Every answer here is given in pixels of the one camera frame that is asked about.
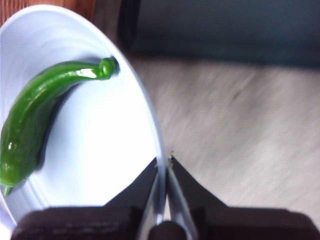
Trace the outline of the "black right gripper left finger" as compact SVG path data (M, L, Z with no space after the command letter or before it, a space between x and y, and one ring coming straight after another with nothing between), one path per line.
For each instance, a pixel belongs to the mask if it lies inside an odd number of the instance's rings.
M26 214L13 240L134 240L158 173L153 159L138 177L103 206L51 207Z

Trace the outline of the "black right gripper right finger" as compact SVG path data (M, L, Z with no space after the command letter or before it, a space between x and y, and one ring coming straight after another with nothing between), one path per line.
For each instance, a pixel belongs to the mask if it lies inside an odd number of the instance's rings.
M189 240L318 240L320 231L300 212L283 208L229 206L168 159L167 195L171 219Z

